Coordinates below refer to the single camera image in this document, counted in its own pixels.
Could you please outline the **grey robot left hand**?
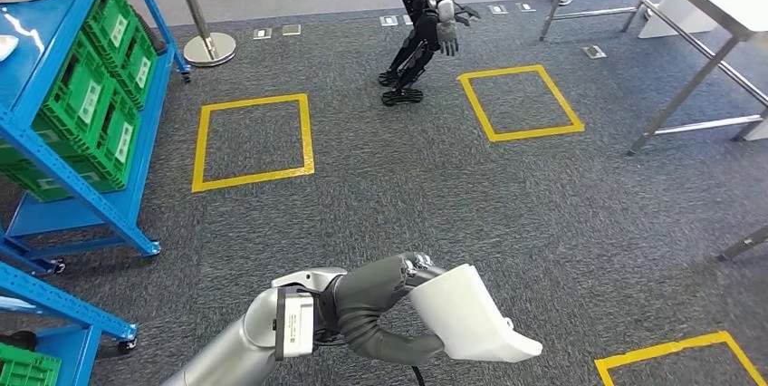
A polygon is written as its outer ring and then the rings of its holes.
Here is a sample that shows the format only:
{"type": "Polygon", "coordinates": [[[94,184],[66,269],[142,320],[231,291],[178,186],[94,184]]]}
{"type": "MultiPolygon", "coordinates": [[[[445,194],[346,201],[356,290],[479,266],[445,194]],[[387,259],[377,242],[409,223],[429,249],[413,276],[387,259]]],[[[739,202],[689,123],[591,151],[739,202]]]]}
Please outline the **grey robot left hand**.
{"type": "Polygon", "coordinates": [[[347,346],[361,357],[419,366],[445,349],[435,334],[393,333],[380,317],[416,287],[445,273],[423,252],[407,252],[355,268],[338,278],[332,293],[337,324],[347,346]]]}

